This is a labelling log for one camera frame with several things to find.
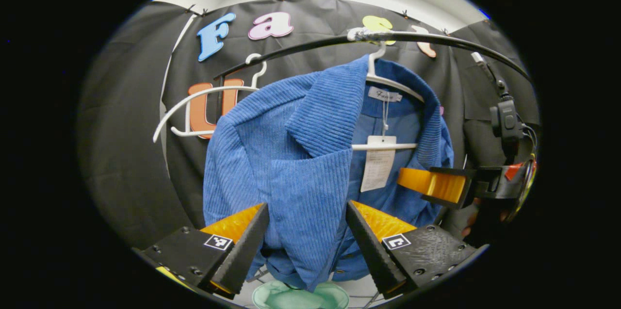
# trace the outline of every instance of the black clothes rack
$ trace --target black clothes rack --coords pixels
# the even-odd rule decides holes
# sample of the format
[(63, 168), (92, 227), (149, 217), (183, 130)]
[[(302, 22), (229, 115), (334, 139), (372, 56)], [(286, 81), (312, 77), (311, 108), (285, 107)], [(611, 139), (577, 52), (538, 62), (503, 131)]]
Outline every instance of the black clothes rack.
[[(283, 48), (279, 50), (275, 50), (274, 52), (267, 53), (262, 55), (261, 57), (257, 57), (252, 61), (246, 63), (241, 63), (239, 65), (230, 68), (219, 75), (215, 76), (213, 79), (219, 81), (219, 86), (224, 86), (224, 79), (226, 76), (239, 72), (245, 68), (249, 68), (251, 66), (255, 66), (262, 62), (269, 61), (271, 59), (284, 57), (289, 54), (304, 52), (306, 50), (311, 50), (315, 48), (322, 48), (326, 46), (333, 46), (338, 44), (349, 44), (353, 42), (373, 42), (373, 41), (407, 41), (407, 42), (428, 42), (431, 44), (439, 44), (449, 47), (461, 48), (470, 50), (472, 52), (479, 52), (482, 55), (487, 57), (496, 59), (497, 61), (506, 64), (510, 68), (513, 68), (515, 71), (519, 72), (522, 76), (524, 76), (530, 83), (533, 83), (532, 79), (526, 71), (520, 68), (519, 65), (511, 61), (508, 57), (495, 52), (492, 49), (486, 48), (485, 46), (481, 46), (479, 44), (475, 44), (474, 42), (465, 41), (462, 39), (457, 39), (455, 37), (442, 36), (442, 35), (432, 35), (428, 33), (409, 33), (404, 31), (390, 31), (390, 32), (374, 32), (368, 31), (366, 29), (358, 28), (359, 31), (352, 36), (350, 33), (348, 35), (340, 35), (335, 37), (328, 37), (326, 39), (321, 39), (317, 41), (306, 42), (304, 44), (298, 44), (295, 46), (291, 46), (289, 48)], [(218, 93), (218, 101), (216, 103), (217, 106), (217, 117), (216, 121), (220, 119), (220, 114), (222, 114), (222, 92)]]

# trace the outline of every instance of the clothing label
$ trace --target clothing label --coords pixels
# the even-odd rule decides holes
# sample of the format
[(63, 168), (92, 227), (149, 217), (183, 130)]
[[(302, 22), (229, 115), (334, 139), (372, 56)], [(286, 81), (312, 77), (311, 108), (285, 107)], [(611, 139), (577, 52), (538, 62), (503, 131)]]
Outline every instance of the clothing label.
[[(369, 136), (368, 145), (395, 145), (395, 136)], [(364, 164), (364, 174), (360, 192), (386, 187), (386, 181), (390, 176), (392, 163), (394, 162), (395, 150), (367, 150), (366, 163)]]
[(403, 98), (398, 92), (388, 92), (380, 90), (377, 87), (371, 86), (369, 88), (369, 97), (379, 99), (381, 101), (401, 101)]

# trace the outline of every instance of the hanger hook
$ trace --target hanger hook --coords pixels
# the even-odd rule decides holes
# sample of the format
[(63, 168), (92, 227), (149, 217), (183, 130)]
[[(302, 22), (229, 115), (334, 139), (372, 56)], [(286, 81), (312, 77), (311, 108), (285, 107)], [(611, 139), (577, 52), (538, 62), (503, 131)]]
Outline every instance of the hanger hook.
[[(253, 59), (258, 58), (258, 57), (261, 57), (261, 55), (259, 53), (252, 53), (251, 55), (249, 55), (246, 58), (246, 64), (250, 64), (250, 62)], [(252, 77), (252, 85), (251, 85), (252, 88), (257, 88), (257, 79), (259, 77), (263, 76), (264, 73), (266, 72), (266, 70), (268, 70), (268, 63), (267, 62), (263, 62), (262, 65), (263, 65), (263, 68), (261, 68), (261, 71), (259, 71), (258, 73), (255, 73), (255, 75), (253, 75), (253, 77)]]

